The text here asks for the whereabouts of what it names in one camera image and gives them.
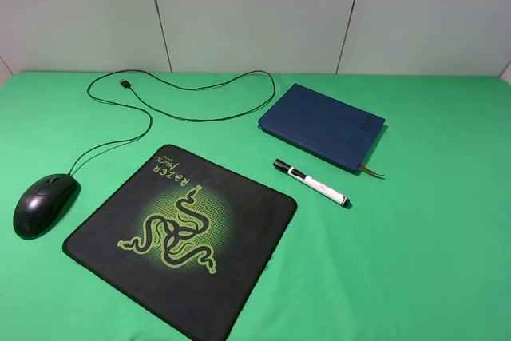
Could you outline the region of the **black green Razer mousepad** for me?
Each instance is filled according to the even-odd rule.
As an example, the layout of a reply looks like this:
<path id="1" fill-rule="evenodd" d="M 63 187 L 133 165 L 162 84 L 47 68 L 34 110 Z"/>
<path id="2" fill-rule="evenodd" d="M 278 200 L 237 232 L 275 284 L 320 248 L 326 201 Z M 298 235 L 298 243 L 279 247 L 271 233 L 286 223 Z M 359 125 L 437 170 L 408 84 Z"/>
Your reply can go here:
<path id="1" fill-rule="evenodd" d="M 160 147 L 64 253 L 193 340 L 225 340 L 297 209 L 281 192 Z"/>

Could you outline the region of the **green tablecloth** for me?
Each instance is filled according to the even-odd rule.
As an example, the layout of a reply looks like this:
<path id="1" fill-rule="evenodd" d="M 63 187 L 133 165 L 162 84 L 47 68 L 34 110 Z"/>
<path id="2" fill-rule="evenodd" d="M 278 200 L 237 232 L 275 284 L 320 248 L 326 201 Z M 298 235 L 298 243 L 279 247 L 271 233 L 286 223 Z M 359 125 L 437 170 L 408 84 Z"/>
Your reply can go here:
<path id="1" fill-rule="evenodd" d="M 233 340 L 507 340 L 510 87 L 495 77 L 19 73 L 1 88 L 1 337 L 179 340 L 71 260 L 63 240 L 159 147 L 178 145 L 292 196 L 297 212 Z M 295 83 L 379 115 L 352 175 L 258 129 Z M 275 159 L 347 196 L 344 208 Z M 50 174 L 80 184 L 44 235 L 13 228 Z"/>

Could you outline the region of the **black computer mouse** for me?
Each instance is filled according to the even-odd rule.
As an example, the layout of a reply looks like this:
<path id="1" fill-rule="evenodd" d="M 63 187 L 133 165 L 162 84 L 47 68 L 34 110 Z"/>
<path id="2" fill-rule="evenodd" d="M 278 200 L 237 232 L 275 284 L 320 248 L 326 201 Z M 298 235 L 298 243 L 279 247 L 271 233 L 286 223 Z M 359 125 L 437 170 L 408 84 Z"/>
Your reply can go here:
<path id="1" fill-rule="evenodd" d="M 44 235 L 63 216 L 80 188 L 68 173 L 50 174 L 33 183 L 14 210 L 14 232 L 23 240 Z"/>

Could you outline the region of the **white black marker pen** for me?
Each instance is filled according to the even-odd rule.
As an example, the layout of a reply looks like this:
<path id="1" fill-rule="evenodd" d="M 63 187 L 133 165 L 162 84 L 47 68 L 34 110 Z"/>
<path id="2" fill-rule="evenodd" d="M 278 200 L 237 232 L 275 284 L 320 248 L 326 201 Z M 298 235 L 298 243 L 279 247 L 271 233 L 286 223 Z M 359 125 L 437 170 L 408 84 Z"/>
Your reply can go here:
<path id="1" fill-rule="evenodd" d="M 286 173 L 293 179 L 301 182 L 302 184 L 305 184 L 307 187 L 334 201 L 336 204 L 339 204 L 344 208 L 348 208 L 350 206 L 351 201 L 347 196 L 335 191 L 333 188 L 328 187 L 327 185 L 301 172 L 297 168 L 283 162 L 282 160 L 275 159 L 273 166 L 280 172 Z"/>

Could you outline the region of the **dark blue notebook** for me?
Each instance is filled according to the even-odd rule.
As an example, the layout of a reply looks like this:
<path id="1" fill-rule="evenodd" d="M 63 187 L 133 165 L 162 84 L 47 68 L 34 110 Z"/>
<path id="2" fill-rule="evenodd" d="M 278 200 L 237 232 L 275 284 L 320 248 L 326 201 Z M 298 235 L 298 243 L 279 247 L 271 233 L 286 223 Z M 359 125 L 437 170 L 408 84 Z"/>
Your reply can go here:
<path id="1" fill-rule="evenodd" d="M 385 119 L 295 83 L 258 121 L 259 128 L 348 172 L 383 178 L 364 165 Z"/>

